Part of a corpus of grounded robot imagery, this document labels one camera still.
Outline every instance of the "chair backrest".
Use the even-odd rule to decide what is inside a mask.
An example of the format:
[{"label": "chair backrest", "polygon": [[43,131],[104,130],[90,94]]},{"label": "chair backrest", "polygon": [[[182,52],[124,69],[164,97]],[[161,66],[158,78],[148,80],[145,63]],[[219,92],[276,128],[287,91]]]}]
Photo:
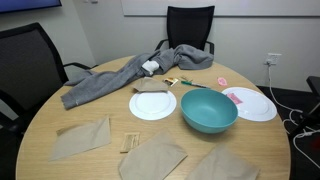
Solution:
[{"label": "chair backrest", "polygon": [[188,44],[204,50],[210,33],[214,6],[200,8],[168,7],[167,33],[169,47]]},{"label": "chair backrest", "polygon": [[44,103],[68,78],[39,23],[0,32],[0,99],[18,115]]}]

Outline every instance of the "pink object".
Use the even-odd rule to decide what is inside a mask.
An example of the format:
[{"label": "pink object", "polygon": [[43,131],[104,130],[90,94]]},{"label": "pink object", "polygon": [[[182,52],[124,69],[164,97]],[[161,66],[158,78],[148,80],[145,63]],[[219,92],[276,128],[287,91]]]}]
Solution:
[{"label": "pink object", "polygon": [[219,83],[221,86],[226,86],[226,85],[228,85],[228,84],[227,84],[227,80],[226,80],[225,78],[223,78],[223,77],[219,77],[219,78],[218,78],[218,83]]},{"label": "pink object", "polygon": [[234,93],[227,94],[228,98],[230,98],[236,105],[243,103]]}]

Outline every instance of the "white cable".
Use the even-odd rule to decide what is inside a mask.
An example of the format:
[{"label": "white cable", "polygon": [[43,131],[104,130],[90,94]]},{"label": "white cable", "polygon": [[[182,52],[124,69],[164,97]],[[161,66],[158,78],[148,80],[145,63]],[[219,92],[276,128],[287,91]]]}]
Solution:
[{"label": "white cable", "polygon": [[[284,126],[285,130],[287,131],[288,134],[290,134],[290,133],[288,132],[288,130],[286,129],[284,123],[289,121],[289,122],[292,122],[294,125],[298,126],[298,124],[292,119],[291,115],[292,115],[293,112],[303,113],[303,111],[302,111],[302,110],[299,110],[299,109],[292,109],[292,108],[290,108],[290,107],[284,106],[284,105],[280,104],[280,103],[276,100],[276,98],[275,98],[275,96],[274,96],[274,94],[273,94],[273,92],[272,92],[270,66],[271,66],[271,65],[268,64],[269,89],[270,89],[270,93],[271,93],[271,95],[272,95],[272,98],[273,98],[273,100],[274,100],[279,106],[291,110],[290,113],[289,113],[289,119],[285,119],[285,120],[283,121],[283,126]],[[293,138],[293,145],[294,145],[294,147],[295,147],[302,155],[304,155],[304,156],[305,156],[307,159],[309,159],[317,168],[320,169],[320,166],[319,166],[313,159],[311,159],[306,153],[304,153],[301,149],[299,149],[298,146],[296,145],[296,138],[303,138],[303,137],[305,137],[305,136],[311,136],[311,135],[314,134],[314,133],[320,132],[320,130],[314,130],[314,129],[308,127],[308,126],[306,126],[306,128],[308,128],[308,129],[311,130],[312,132],[307,132],[305,129],[303,129],[303,133],[297,134],[297,135]]]},{"label": "white cable", "polygon": [[273,94],[273,92],[272,92],[270,67],[271,67],[271,65],[268,64],[269,89],[270,89],[270,93],[271,93],[271,95],[272,95],[273,100],[274,100],[279,106],[281,106],[281,107],[283,107],[283,108],[289,109],[289,110],[291,110],[291,111],[296,111],[296,112],[299,112],[299,113],[303,113],[303,111],[301,111],[301,110],[299,110],[299,109],[292,109],[292,108],[290,108],[290,107],[287,107],[287,106],[285,106],[285,105],[282,105],[282,104],[280,104],[280,103],[276,100],[276,98],[274,97],[274,94]]},{"label": "white cable", "polygon": [[315,166],[317,166],[317,168],[320,169],[320,166],[315,162],[313,161],[313,159],[311,159],[307,154],[305,154],[301,149],[298,148],[298,146],[296,145],[296,138],[303,138],[305,136],[311,136],[312,134],[316,133],[316,132],[304,132],[304,133],[301,133],[301,134],[297,134],[294,138],[293,138],[293,144],[294,144],[294,147],[301,153],[303,154],[306,158],[308,158]]}]

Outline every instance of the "white paper plate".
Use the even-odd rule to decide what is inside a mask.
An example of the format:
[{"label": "white paper plate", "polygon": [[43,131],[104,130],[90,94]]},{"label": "white paper plate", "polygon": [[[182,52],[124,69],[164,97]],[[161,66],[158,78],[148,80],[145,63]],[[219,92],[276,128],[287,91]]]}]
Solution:
[{"label": "white paper plate", "polygon": [[170,92],[142,92],[132,96],[129,108],[132,114],[144,120],[159,120],[170,115],[177,100]]},{"label": "white paper plate", "polygon": [[232,87],[222,91],[227,95],[233,93],[242,103],[237,104],[238,115],[251,121],[268,121],[277,115],[276,106],[265,95],[242,87]]}]

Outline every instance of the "teal bowl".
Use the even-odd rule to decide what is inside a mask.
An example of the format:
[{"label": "teal bowl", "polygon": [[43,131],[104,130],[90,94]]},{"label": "teal bowl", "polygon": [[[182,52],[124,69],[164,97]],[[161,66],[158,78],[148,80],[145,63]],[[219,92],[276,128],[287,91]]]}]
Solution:
[{"label": "teal bowl", "polygon": [[224,94],[211,89],[194,89],[181,99],[185,121],[203,133],[219,133],[228,129],[238,117],[236,105]]}]

